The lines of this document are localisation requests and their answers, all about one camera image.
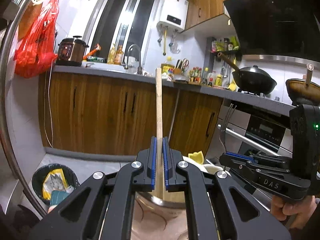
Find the pan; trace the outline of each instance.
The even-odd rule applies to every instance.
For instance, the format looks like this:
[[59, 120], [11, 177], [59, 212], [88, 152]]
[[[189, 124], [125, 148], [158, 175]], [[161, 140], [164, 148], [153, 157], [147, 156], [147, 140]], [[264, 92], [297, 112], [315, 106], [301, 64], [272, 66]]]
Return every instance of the pan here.
[[306, 80], [291, 78], [285, 82], [293, 106], [320, 105], [320, 86], [311, 82], [313, 69], [312, 64], [307, 64]]
[[257, 65], [239, 69], [221, 52], [218, 53], [218, 57], [223, 59], [230, 65], [230, 67], [235, 70], [232, 73], [233, 78], [237, 86], [243, 91], [247, 91], [257, 95], [259, 95], [260, 93], [267, 95], [270, 94], [277, 85], [277, 82], [273, 78], [271, 78], [267, 72], [258, 68]]

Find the pan handle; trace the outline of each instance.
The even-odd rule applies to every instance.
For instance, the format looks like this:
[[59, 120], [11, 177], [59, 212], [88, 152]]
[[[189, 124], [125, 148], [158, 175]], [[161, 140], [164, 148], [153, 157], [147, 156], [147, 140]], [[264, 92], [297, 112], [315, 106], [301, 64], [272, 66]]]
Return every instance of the pan handle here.
[[234, 64], [226, 55], [224, 55], [222, 52], [218, 53], [218, 57], [227, 62], [230, 67], [232, 67], [235, 71], [240, 71], [240, 69], [237, 67], [236, 64]]
[[306, 85], [310, 85], [312, 73], [313, 73], [314, 66], [312, 64], [307, 64], [307, 77], [306, 77]]

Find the silver bolt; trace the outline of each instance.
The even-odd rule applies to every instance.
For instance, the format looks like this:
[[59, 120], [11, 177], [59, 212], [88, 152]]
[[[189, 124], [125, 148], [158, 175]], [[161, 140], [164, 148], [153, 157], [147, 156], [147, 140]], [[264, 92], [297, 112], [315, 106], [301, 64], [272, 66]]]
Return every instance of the silver bolt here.
[[217, 172], [217, 176], [220, 178], [220, 179], [225, 179], [227, 177], [227, 173], [225, 171], [218, 171]]
[[142, 165], [142, 163], [141, 162], [137, 162], [137, 161], [131, 163], [131, 166], [134, 167], [134, 168], [140, 168], [141, 165]]
[[101, 179], [103, 177], [103, 173], [100, 171], [97, 171], [93, 174], [94, 179]]
[[185, 162], [185, 161], [181, 161], [178, 163], [179, 167], [181, 168], [186, 168], [188, 167], [189, 163]]

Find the range hood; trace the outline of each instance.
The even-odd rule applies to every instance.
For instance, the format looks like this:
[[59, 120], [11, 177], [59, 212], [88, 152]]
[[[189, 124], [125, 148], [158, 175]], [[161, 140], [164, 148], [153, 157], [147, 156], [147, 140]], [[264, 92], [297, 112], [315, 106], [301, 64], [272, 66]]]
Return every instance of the range hood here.
[[225, 0], [244, 55], [320, 62], [319, 23], [306, 0]]

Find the water heater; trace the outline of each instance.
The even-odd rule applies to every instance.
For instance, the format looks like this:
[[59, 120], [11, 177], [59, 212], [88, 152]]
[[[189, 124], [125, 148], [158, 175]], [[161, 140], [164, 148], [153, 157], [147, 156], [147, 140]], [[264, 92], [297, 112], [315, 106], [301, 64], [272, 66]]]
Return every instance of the water heater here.
[[164, 0], [158, 24], [182, 32], [186, 25], [188, 4], [187, 0]]

